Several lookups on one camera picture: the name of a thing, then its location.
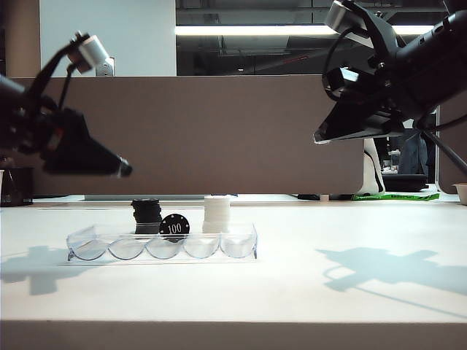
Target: white wall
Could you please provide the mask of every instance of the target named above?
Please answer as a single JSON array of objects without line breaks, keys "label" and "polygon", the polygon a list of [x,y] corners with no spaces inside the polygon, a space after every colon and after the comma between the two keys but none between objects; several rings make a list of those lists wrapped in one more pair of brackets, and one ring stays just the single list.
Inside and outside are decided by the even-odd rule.
[{"label": "white wall", "polygon": [[[174,29],[174,0],[40,0],[41,65],[80,30],[99,37],[117,76],[175,76]],[[63,59],[55,76],[68,64]]]}]

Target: stack of poker chips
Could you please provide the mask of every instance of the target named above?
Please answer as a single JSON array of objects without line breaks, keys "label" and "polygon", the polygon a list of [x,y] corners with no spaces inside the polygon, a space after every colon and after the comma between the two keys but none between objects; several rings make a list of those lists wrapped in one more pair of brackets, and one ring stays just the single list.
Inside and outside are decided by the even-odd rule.
[{"label": "stack of poker chips", "polygon": [[135,199],[131,202],[136,220],[135,233],[155,234],[161,225],[161,206],[158,199]]},{"label": "stack of poker chips", "polygon": [[231,199],[227,195],[204,197],[203,233],[226,233],[231,219]]}]

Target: white table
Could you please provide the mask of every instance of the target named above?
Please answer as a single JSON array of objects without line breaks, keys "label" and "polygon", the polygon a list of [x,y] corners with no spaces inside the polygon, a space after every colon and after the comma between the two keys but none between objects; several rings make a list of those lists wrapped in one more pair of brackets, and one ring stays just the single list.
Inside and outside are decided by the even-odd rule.
[{"label": "white table", "polygon": [[131,222],[129,202],[2,208],[2,349],[467,349],[467,206],[260,196],[231,214],[258,261],[76,267],[66,236]]}]

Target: green object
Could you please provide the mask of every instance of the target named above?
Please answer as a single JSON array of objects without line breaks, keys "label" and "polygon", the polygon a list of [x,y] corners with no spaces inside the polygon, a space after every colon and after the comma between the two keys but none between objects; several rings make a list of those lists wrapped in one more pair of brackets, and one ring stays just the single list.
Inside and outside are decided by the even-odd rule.
[{"label": "green object", "polygon": [[353,201],[379,201],[385,200],[396,200],[396,201],[432,201],[439,199],[439,193],[434,195],[353,195]]}]

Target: stack of white poker chips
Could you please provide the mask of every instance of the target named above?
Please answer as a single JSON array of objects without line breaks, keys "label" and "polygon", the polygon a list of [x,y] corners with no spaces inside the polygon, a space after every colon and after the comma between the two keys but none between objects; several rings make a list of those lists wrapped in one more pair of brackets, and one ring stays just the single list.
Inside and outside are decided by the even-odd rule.
[{"label": "stack of white poker chips", "polygon": [[203,233],[226,233],[230,220],[230,196],[207,195],[204,197]]}]

